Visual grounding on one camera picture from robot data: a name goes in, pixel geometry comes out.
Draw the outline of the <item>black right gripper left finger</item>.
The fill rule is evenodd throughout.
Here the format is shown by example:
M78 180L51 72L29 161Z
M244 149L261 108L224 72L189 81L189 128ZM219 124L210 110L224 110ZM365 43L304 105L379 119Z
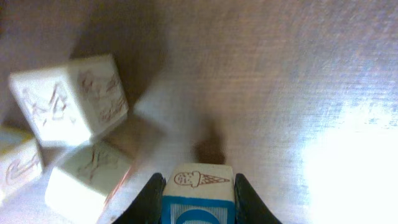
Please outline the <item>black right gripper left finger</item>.
M166 180L155 173L113 224L159 224L162 216L162 193Z

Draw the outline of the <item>blue letter D block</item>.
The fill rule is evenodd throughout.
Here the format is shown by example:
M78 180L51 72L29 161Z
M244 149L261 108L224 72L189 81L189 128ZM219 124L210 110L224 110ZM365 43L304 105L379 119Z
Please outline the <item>blue letter D block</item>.
M235 223L233 168L186 163L175 167L162 195L162 223Z

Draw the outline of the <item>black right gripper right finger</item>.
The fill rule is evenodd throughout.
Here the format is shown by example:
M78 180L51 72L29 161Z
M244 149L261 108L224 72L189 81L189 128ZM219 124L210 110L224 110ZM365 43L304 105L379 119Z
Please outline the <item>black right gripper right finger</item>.
M244 174L236 174L234 194L235 223L282 224L282 222L268 209Z

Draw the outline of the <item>wooden block upper left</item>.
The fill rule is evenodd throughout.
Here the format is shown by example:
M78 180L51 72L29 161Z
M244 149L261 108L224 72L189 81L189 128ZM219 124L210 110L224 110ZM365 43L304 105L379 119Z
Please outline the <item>wooden block upper left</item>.
M14 72L9 86L43 147L92 144L129 111L111 54Z

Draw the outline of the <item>wooden block lower middle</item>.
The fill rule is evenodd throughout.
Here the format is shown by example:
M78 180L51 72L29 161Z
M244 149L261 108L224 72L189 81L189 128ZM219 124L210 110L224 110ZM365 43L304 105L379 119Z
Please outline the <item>wooden block lower middle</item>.
M53 167L45 203L73 223L96 223L128 180L131 165L106 142L76 149Z

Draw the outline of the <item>wooden block yellow edge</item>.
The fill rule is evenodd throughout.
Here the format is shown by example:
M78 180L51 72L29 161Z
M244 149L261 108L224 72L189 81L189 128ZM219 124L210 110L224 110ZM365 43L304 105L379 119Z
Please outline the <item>wooden block yellow edge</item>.
M37 180L44 165L35 136L16 128L1 127L1 203Z

